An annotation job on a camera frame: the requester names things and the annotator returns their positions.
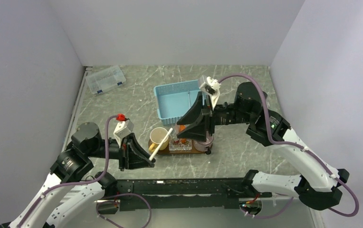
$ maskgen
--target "gray wall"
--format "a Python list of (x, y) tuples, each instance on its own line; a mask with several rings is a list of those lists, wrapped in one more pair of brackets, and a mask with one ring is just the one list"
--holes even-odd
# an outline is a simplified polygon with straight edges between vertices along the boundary
[(83, 67), (48, 1), (0, 0), (0, 223), (61, 151)]
[(50, 0), (84, 66), (270, 65), (304, 0)]
[[(324, 212), (328, 227), (363, 227), (363, 1), (306, 0), (271, 74), (287, 119), (325, 161), (350, 173), (361, 209)], [(351, 212), (345, 197), (337, 207)]]

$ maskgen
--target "marble tabletop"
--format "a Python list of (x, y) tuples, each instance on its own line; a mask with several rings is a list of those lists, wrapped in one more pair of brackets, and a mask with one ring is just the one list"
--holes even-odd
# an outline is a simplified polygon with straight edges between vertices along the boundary
[[(97, 72), (109, 66), (95, 66)], [(198, 79), (200, 76), (221, 78), (232, 73), (253, 76), (268, 94), (267, 104), (271, 110), (281, 112), (267, 66), (120, 66), (126, 78), (123, 87), (100, 95), (86, 90), (77, 125), (84, 122), (98, 124), (104, 136), (107, 118), (123, 113), (134, 123), (134, 133), (139, 144), (148, 150), (149, 133), (163, 126), (156, 111), (153, 88), (182, 81)], [(244, 78), (230, 78), (222, 82), (219, 104), (233, 102), (236, 88)], [(109, 126), (110, 137), (115, 124)], [(162, 178), (223, 178), (244, 177), (250, 169), (272, 174), (294, 175), (298, 171), (284, 158), (263, 147), (246, 135), (247, 125), (216, 126), (212, 154), (157, 155), (154, 168), (139, 170), (118, 169), (117, 160), (110, 161), (108, 171), (117, 179), (162, 179)], [(93, 159), (91, 171), (95, 174), (104, 167), (103, 159)]]

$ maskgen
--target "yellow mug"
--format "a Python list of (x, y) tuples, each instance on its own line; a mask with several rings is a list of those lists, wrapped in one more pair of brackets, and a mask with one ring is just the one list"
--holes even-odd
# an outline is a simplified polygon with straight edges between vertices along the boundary
[[(163, 127), (157, 127), (151, 131), (149, 138), (151, 139), (151, 146), (149, 147), (149, 152), (155, 151), (156, 147), (162, 142), (163, 138), (167, 135), (168, 130), (164, 129)], [(169, 137), (167, 136), (165, 141), (163, 142), (162, 146), (159, 150), (164, 150), (169, 144)]]

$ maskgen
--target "blue basket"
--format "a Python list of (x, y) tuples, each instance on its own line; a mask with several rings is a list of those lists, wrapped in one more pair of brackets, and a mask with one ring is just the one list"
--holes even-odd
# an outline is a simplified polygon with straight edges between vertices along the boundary
[(153, 93), (163, 125), (175, 125), (193, 105), (199, 91), (198, 80), (155, 86)]

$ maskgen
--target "orange wire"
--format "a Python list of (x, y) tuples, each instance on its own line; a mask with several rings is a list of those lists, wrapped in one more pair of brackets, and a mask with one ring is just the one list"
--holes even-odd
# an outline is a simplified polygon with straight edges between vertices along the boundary
[(247, 204), (252, 204), (252, 203), (254, 203), (254, 201), (256, 201), (257, 200), (257, 198), (260, 196), (260, 194), (259, 193), (257, 193), (257, 195), (256, 195), (256, 197), (253, 199), (253, 200), (251, 200), (251, 201), (247, 201), (246, 203)]

